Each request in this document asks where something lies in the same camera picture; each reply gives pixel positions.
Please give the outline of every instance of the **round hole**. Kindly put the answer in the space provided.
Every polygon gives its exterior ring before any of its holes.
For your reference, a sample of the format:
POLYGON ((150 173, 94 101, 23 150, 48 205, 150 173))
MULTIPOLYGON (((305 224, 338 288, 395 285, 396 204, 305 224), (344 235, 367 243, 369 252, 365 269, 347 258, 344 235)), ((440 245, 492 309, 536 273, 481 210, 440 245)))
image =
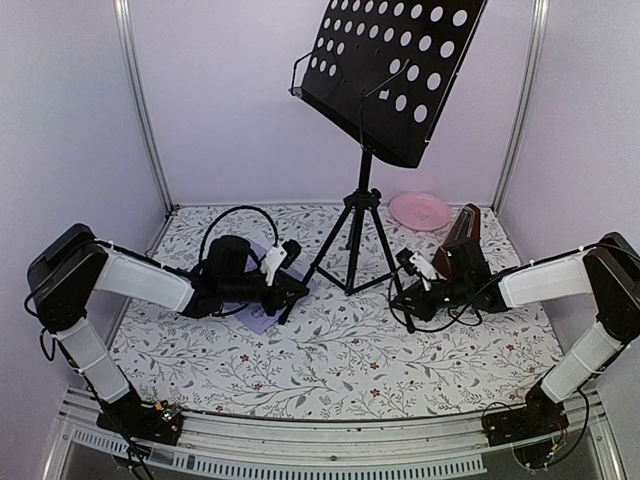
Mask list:
POLYGON ((429 35, 425 35, 424 37, 422 37, 422 39, 420 39, 420 43, 418 43, 418 48, 421 52, 426 52, 427 50, 429 50, 430 46, 431 37, 429 35))
POLYGON ((395 34, 395 30, 393 28, 387 29, 387 31, 384 32, 384 41, 390 42, 391 40, 393 40, 394 34, 395 34))
POLYGON ((411 32, 404 32, 400 37, 400 45, 402 45, 403 47, 406 47, 411 43, 412 38, 413 38, 413 35, 411 34, 411 32))
POLYGON ((420 15, 422 15, 422 5, 418 4, 411 9, 411 18, 416 20, 420 15))
POLYGON ((449 58, 451 55, 453 55, 453 51, 455 49, 456 47, 453 42, 444 42, 442 44, 442 47, 440 47, 440 55, 442 55, 442 58, 449 58))
POLYGON ((444 9, 442 7, 436 7, 431 10, 431 21, 437 22, 442 18, 442 14, 444 13, 444 9))
POLYGON ((467 18, 469 16, 467 15, 467 12, 464 10, 458 10, 454 15, 453 15, 453 25, 456 27, 461 27, 462 25, 464 25, 465 23, 467 23, 467 18))
POLYGON ((413 65, 407 70, 407 80, 410 82, 415 82, 420 76, 420 67, 417 65, 413 65))
POLYGON ((435 90, 440 86, 441 81, 442 78, 440 77, 439 73, 432 73, 431 75, 429 75, 429 78, 427 78, 427 88, 429 90, 435 90))
POLYGON ((389 65, 389 71, 391 72, 391 75, 395 75, 396 73, 398 73, 400 71, 400 66, 402 64, 400 63, 399 59, 395 59, 391 62, 391 65, 389 65))
POLYGON ((428 113, 427 107, 424 105, 418 105, 413 112, 413 119, 418 123, 422 123, 427 119, 428 113))
POLYGON ((398 98, 396 98, 396 110, 398 112, 401 112, 405 108, 407 108, 407 97, 405 97, 404 95, 400 95, 398 98))

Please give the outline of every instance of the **music stand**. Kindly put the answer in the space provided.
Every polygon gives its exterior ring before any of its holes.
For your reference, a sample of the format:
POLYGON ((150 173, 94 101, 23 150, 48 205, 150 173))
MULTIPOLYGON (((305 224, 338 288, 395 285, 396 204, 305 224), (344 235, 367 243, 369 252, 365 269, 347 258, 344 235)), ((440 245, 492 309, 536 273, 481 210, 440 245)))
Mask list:
MULTIPOLYGON (((378 214, 381 195, 369 188, 373 156, 398 167, 418 167, 486 1, 330 1, 313 50, 295 62, 290 92, 359 142, 362 158, 358 188, 344 199, 345 209, 305 275, 305 284, 318 272, 352 295, 393 276, 395 262, 378 214), (308 57, 302 85, 296 87, 297 68, 308 57), (356 287, 366 211, 373 218, 389 272, 356 287), (321 262, 352 212, 343 283, 321 262)), ((281 315, 280 323, 292 308, 281 315)), ((413 323, 407 320, 412 331, 413 323)))

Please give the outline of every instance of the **pink plate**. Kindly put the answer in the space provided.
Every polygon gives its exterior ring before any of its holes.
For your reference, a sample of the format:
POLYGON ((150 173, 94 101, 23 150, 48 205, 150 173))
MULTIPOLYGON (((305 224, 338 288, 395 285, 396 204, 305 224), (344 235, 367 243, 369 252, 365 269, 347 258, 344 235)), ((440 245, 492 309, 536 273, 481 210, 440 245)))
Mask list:
POLYGON ((391 214, 411 230, 431 232, 444 227, 451 219, 451 209, 428 193, 402 193, 391 201, 391 214))

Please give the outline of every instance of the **floral pattern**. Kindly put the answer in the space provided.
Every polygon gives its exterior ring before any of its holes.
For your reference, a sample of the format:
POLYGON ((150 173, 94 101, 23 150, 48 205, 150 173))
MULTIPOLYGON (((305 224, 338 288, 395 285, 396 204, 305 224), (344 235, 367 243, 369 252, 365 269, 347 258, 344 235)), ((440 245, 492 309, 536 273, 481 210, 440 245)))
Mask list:
MULTIPOLYGON (((265 207, 283 239, 303 246, 296 268, 317 254, 341 208, 265 207)), ((176 267, 197 262, 200 240, 218 207, 177 212, 154 257, 176 267)), ((394 252, 404 247, 430 258, 446 229, 417 233, 381 217, 394 252)), ((257 242, 271 238, 253 212, 223 220, 213 235, 257 242)), ((344 278, 348 226, 324 265, 344 278)), ((496 271, 518 258, 490 210, 483 211, 482 247, 496 271)), ((373 223, 367 224, 358 283, 385 272, 373 223)), ((386 285, 352 297, 321 276, 286 325, 257 335, 235 318, 194 320, 132 301, 112 352, 147 400, 170 399, 214 413, 325 420, 405 418, 479 410, 494 401, 522 400, 560 358, 557 339, 539 305, 484 315, 479 327, 456 324, 439 334, 410 335, 394 320, 386 285)), ((425 328, 441 325, 438 316, 425 328)), ((471 314, 463 321, 477 321, 471 314)))

